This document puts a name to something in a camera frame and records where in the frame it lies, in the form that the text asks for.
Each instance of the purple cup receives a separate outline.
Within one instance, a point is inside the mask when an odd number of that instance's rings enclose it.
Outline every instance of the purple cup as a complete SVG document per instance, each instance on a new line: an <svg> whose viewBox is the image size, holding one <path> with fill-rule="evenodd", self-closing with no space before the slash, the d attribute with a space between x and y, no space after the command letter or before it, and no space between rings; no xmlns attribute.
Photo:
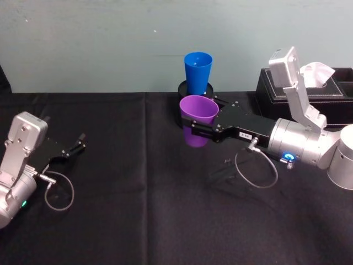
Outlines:
<svg viewBox="0 0 353 265"><path fill-rule="evenodd" d="M182 115L208 124L213 123L215 116L220 110L212 99L198 95L190 95L183 98L179 103L179 107ZM190 127L183 126L183 130L185 141L188 145L201 147L207 144L208 139L193 135Z"/></svg>

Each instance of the screw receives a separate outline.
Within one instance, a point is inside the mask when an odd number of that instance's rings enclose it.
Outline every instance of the screw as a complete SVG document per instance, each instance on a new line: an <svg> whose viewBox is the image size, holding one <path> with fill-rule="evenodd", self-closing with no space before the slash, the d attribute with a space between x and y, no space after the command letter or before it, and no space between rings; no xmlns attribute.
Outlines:
<svg viewBox="0 0 353 265"><path fill-rule="evenodd" d="M294 168L294 163L292 161L289 161L287 164L287 169L291 170Z"/></svg>

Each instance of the black tissue box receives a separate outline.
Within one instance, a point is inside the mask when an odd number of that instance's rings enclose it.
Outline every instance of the black tissue box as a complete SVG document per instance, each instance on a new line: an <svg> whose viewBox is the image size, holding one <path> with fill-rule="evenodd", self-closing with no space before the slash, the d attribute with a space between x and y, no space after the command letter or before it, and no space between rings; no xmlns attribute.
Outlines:
<svg viewBox="0 0 353 265"><path fill-rule="evenodd" d="M328 128L353 124L353 69L333 68L335 73L322 87L307 88L309 102L327 117ZM283 88L275 87L270 69L261 69L256 101L262 116L292 120Z"/></svg>

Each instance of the white tissue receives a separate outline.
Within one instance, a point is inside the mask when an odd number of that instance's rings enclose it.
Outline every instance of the white tissue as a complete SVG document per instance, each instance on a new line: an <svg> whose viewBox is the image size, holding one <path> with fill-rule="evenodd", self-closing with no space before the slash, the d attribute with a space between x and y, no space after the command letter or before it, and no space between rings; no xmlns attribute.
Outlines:
<svg viewBox="0 0 353 265"><path fill-rule="evenodd" d="M311 62L300 68L304 76L305 87L322 87L335 70L321 62Z"/></svg>

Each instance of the blue plastic cup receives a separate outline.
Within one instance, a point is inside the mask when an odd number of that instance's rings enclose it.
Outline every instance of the blue plastic cup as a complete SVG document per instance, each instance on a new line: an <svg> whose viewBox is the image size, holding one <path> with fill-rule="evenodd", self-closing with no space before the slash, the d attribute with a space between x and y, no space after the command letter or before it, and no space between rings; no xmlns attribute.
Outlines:
<svg viewBox="0 0 353 265"><path fill-rule="evenodd" d="M203 95L211 72L211 55L201 51L192 52L185 56L184 62L188 94Z"/></svg>

